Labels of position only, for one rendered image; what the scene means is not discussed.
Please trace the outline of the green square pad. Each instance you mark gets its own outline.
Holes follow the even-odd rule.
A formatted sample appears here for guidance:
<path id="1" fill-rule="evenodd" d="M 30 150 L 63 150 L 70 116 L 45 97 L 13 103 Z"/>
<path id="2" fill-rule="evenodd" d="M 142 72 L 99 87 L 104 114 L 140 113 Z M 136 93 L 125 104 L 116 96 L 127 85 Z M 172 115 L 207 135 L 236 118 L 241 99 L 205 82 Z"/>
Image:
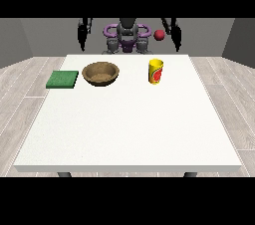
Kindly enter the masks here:
<path id="1" fill-rule="evenodd" d="M 78 71 L 54 71 L 47 84 L 47 89 L 72 89 L 75 86 Z"/>

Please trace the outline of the brown wooden bowl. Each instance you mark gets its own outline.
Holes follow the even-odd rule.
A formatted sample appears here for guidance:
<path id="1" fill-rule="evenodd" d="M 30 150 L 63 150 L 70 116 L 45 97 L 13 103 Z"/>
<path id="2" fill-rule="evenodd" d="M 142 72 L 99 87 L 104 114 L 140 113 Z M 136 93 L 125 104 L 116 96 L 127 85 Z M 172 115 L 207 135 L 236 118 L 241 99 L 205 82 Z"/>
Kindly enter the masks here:
<path id="1" fill-rule="evenodd" d="M 88 64 L 82 70 L 84 79 L 94 87 L 106 87 L 118 77 L 120 69 L 110 62 Z"/>

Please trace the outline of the small red ball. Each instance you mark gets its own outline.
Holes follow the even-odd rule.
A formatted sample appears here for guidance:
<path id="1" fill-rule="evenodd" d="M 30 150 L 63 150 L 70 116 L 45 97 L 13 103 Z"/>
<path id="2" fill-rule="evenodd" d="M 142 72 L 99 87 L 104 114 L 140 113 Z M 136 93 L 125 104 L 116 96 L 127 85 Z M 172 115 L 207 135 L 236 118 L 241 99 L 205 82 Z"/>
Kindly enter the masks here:
<path id="1" fill-rule="evenodd" d="M 153 37 L 156 41 L 162 41 L 165 37 L 165 33 L 163 30 L 156 30 L 153 34 Z"/>

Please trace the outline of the yellow cup with melon print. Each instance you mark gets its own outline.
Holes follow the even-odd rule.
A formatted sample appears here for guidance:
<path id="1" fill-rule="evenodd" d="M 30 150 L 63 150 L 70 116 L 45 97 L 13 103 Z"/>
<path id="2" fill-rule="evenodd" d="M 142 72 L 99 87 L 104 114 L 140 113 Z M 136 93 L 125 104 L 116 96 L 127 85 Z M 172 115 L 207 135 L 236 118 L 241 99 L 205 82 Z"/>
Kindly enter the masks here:
<path id="1" fill-rule="evenodd" d="M 148 81 L 157 85 L 160 82 L 163 69 L 163 61 L 160 59 L 151 59 L 148 63 Z"/>

